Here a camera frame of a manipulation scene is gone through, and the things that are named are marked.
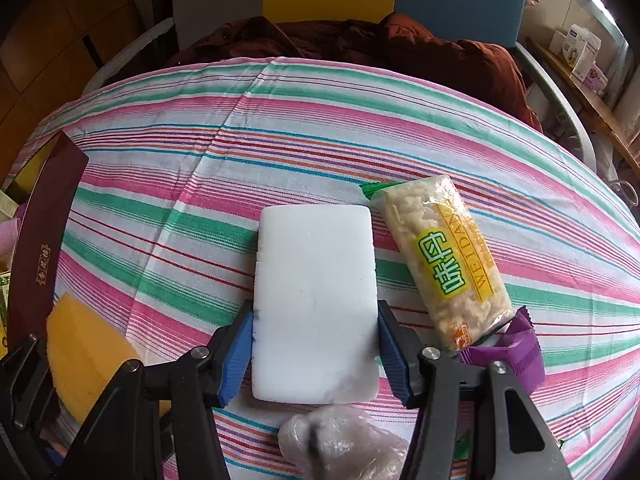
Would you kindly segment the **yellow sponge block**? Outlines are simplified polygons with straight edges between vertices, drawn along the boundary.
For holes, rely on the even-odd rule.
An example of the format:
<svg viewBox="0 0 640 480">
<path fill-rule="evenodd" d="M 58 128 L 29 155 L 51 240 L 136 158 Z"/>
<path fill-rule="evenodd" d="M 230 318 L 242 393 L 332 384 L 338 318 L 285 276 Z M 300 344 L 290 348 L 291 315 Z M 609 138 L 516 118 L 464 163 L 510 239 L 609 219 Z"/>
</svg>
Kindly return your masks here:
<svg viewBox="0 0 640 480">
<path fill-rule="evenodd" d="M 47 317 L 53 385 L 76 422 L 84 422 L 122 363 L 140 358 L 130 342 L 66 292 Z"/>
</svg>

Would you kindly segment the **clear plastic bag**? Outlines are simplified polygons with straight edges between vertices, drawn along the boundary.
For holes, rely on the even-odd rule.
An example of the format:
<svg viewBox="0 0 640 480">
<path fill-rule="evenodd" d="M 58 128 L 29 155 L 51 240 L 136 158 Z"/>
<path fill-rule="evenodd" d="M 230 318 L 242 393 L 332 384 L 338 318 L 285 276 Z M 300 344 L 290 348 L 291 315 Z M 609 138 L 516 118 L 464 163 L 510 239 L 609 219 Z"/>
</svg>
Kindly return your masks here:
<svg viewBox="0 0 640 480">
<path fill-rule="evenodd" d="M 398 479 L 409 447 L 350 405 L 292 416 L 280 427 L 278 443 L 304 479 Z"/>
</svg>

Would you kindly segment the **white foam block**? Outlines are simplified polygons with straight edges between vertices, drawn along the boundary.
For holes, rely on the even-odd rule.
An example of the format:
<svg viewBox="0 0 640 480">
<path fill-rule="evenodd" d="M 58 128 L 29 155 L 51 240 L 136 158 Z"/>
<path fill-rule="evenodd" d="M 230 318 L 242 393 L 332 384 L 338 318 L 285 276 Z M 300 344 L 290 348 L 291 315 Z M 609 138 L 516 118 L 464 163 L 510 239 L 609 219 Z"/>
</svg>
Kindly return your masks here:
<svg viewBox="0 0 640 480">
<path fill-rule="evenodd" d="M 286 404 L 378 395 L 378 284 L 370 210 L 270 206 L 259 219 L 252 393 Z"/>
</svg>

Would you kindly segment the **rice cracker snack pack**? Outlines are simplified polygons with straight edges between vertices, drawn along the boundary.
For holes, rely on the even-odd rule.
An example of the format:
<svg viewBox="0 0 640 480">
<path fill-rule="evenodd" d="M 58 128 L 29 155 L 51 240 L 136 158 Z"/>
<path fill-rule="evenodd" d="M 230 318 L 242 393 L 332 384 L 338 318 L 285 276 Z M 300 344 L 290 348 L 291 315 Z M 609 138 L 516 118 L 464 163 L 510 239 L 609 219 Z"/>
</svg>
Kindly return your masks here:
<svg viewBox="0 0 640 480">
<path fill-rule="evenodd" d="M 497 263 L 454 182 L 367 183 L 444 346 L 476 344 L 515 315 Z"/>
</svg>

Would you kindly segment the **striped bed sheet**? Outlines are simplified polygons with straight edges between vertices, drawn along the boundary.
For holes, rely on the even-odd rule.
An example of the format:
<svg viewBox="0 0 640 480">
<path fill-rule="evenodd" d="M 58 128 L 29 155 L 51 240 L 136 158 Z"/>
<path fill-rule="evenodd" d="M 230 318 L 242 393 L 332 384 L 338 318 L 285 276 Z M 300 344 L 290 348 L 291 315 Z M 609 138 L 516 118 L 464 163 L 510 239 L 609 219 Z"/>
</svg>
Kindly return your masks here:
<svg viewBox="0 0 640 480">
<path fill-rule="evenodd" d="M 258 219 L 281 204 L 363 204 L 364 182 L 446 174 L 516 306 L 546 380 L 533 396 L 576 479 L 601 479 L 639 411 L 639 227 L 564 148 L 437 84 L 331 62 L 240 58 L 112 84 L 51 113 L 88 155 L 55 290 L 144 362 L 228 323 L 253 287 Z"/>
</svg>

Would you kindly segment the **gold metal tin box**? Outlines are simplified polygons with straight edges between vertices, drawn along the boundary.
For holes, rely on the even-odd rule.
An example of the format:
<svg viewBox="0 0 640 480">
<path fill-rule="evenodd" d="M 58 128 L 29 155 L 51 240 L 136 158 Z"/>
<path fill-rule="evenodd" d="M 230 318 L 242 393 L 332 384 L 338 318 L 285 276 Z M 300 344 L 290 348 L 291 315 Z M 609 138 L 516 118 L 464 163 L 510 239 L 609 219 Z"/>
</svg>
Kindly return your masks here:
<svg viewBox="0 0 640 480">
<path fill-rule="evenodd" d="M 18 205 L 20 232 L 11 258 L 3 352 L 14 350 L 31 334 L 46 336 L 66 222 L 87 164 L 88 156 L 59 131 L 6 189 Z"/>
</svg>

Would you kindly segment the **wooden side shelf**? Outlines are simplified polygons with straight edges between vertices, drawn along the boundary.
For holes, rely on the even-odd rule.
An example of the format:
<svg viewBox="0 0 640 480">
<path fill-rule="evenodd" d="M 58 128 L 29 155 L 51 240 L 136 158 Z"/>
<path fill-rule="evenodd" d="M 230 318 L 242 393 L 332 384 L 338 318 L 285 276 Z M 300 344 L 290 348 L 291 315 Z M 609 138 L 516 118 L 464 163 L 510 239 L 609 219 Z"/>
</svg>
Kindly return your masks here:
<svg viewBox="0 0 640 480">
<path fill-rule="evenodd" d="M 614 116 L 612 110 L 594 92 L 589 90 L 568 69 L 568 67 L 547 48 L 541 47 L 535 40 L 526 38 L 526 48 L 541 62 L 547 63 L 552 72 L 559 76 L 577 99 L 582 116 L 592 131 L 610 140 L 615 151 L 626 160 L 636 177 L 639 177 L 639 135 L 628 133 Z"/>
</svg>

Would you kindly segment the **wooden wardrobe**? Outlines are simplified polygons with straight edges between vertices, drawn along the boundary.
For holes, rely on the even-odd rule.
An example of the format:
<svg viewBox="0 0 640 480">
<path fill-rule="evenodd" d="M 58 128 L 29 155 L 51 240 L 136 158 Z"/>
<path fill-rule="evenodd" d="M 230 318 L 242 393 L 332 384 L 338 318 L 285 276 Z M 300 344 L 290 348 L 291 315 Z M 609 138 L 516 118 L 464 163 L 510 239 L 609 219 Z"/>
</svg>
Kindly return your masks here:
<svg viewBox="0 0 640 480">
<path fill-rule="evenodd" d="M 1 173 L 143 30 L 134 0 L 1 0 Z"/>
</svg>

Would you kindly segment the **white boxes on shelf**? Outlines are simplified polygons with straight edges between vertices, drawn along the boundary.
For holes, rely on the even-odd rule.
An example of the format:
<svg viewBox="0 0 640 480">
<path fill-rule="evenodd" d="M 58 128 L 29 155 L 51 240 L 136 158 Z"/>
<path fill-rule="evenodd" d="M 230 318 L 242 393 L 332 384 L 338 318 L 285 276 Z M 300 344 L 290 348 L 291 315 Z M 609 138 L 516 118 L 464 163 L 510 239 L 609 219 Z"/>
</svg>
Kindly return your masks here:
<svg viewBox="0 0 640 480">
<path fill-rule="evenodd" d="M 608 85 L 608 77 L 597 66 L 601 40 L 589 29 L 572 25 L 568 32 L 556 30 L 549 44 L 549 50 L 569 69 L 570 73 L 589 90 L 603 96 Z"/>
</svg>

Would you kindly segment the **dark red blanket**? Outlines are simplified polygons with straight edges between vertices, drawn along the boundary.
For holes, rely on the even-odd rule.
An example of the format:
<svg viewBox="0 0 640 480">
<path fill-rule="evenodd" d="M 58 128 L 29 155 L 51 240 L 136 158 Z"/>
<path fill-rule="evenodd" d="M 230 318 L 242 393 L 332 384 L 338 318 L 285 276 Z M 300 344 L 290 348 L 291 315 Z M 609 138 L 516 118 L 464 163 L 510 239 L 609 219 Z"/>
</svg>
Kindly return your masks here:
<svg viewBox="0 0 640 480">
<path fill-rule="evenodd" d="M 384 68 L 472 96 L 538 131 L 525 99 L 525 81 L 512 55 L 498 44 L 439 39 L 407 15 L 378 23 L 303 21 L 274 24 L 256 16 L 220 26 L 175 54 L 170 66 L 229 58 L 313 58 Z"/>
</svg>

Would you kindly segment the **white bed rail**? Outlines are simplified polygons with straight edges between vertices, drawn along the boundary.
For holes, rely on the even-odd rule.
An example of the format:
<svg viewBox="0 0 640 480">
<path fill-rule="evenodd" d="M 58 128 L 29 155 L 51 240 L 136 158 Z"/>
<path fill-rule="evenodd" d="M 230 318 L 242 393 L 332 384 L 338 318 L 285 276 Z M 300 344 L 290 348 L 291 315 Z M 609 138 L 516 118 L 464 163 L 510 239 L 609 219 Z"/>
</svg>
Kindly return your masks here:
<svg viewBox="0 0 640 480">
<path fill-rule="evenodd" d="M 595 174 L 597 172 L 596 153 L 589 134 L 570 105 L 570 101 L 533 55 L 526 50 L 526 47 L 517 42 L 511 49 L 511 54 L 549 102 L 552 114 L 568 134 L 570 141 L 568 150 Z"/>
</svg>

